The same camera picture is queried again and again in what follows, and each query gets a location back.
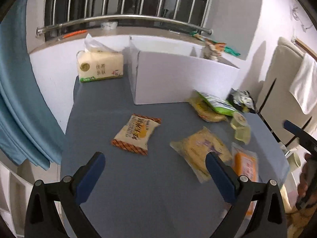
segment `blue curtain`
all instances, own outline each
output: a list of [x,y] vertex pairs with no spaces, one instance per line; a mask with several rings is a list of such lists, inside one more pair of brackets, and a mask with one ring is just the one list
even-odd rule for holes
[[28,158],[47,170],[50,162],[61,163],[65,135],[34,77],[26,47],[26,3],[16,0],[0,23],[0,148],[17,165]]

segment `green snack bag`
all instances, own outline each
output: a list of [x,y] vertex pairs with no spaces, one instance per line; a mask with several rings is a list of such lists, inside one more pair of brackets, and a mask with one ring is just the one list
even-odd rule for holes
[[234,112],[237,112],[237,110],[228,101],[204,92],[197,92],[216,113],[232,116]]

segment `person's hand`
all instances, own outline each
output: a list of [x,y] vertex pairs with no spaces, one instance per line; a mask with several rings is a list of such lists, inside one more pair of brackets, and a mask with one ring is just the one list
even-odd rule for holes
[[[305,160],[307,161],[308,159],[311,158],[311,155],[310,154],[306,154],[305,155]],[[306,195],[306,191],[308,189],[308,185],[307,185],[307,182],[306,182],[306,174],[307,174],[307,168],[308,168],[308,165],[307,163],[303,166],[303,169],[302,169],[302,173],[299,177],[299,180],[300,180],[300,183],[297,187],[297,191],[298,191],[298,195],[300,197],[305,197]],[[308,201],[308,205],[311,205],[311,204],[314,204],[317,202],[317,191],[314,192],[312,194],[312,196],[310,197],[309,201]]]

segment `white towel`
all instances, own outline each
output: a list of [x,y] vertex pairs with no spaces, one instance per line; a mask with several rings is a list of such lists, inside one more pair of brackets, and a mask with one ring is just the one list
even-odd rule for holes
[[309,54],[305,54],[289,91],[304,114],[313,110],[317,103],[317,63]]

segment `gray table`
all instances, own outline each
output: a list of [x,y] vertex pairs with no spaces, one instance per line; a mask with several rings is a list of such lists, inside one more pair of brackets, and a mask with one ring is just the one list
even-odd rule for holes
[[[126,73],[122,79],[77,84],[74,97],[61,176],[73,175],[96,151],[106,156],[105,170],[81,205],[98,233],[104,238],[209,237],[221,222],[223,199],[212,180],[199,183],[169,143],[206,126],[231,149],[229,124],[207,123],[187,103],[134,105]],[[110,144],[132,113],[162,118],[148,142],[148,156]],[[243,147],[257,152],[261,180],[283,183],[289,168],[283,152],[257,115],[246,118],[252,138]]]

